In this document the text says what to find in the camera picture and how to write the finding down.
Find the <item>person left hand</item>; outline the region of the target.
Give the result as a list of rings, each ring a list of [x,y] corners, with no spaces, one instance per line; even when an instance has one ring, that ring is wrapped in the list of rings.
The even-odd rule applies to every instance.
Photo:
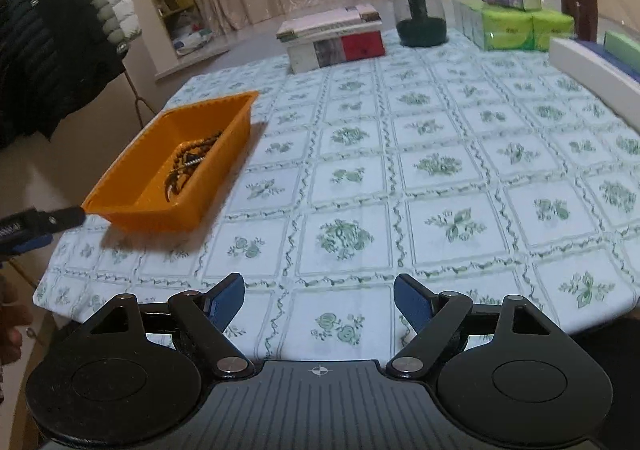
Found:
[[[23,335],[20,329],[32,323],[32,312],[18,301],[17,287],[1,277],[1,364],[14,363],[22,354]]]

